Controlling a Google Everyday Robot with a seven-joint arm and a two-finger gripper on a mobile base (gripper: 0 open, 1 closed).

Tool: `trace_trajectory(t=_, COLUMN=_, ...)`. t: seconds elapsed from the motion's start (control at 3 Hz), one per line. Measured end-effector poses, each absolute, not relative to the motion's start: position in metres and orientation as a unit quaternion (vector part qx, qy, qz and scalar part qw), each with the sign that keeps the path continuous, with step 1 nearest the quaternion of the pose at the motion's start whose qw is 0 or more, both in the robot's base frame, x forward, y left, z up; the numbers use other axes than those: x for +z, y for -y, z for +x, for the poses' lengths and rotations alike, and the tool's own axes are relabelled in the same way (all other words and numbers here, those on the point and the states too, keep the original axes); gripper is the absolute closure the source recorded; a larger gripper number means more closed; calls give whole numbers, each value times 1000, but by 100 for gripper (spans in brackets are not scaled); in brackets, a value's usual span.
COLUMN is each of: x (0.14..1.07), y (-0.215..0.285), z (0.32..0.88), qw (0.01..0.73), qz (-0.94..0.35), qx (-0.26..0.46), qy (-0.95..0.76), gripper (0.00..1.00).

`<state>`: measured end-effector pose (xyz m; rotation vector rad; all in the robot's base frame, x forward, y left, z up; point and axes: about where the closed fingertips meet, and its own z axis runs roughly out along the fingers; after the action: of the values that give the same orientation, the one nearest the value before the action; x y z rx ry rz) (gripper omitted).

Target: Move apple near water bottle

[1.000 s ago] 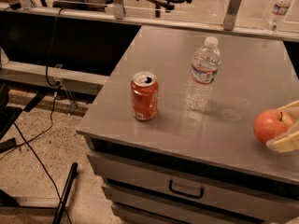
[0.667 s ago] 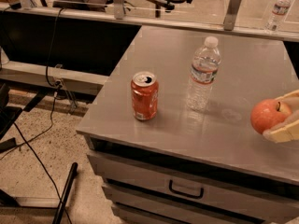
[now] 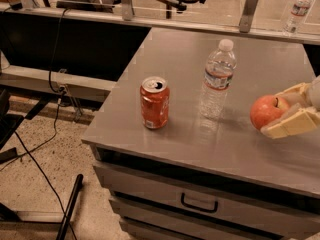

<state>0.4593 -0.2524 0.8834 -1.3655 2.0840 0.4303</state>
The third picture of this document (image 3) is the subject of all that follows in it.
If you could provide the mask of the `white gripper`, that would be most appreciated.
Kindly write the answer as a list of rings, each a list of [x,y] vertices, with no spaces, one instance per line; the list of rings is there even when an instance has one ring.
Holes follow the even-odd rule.
[[[271,139],[294,136],[320,127],[320,76],[311,83],[299,83],[276,94],[290,106],[280,118],[261,128]]]

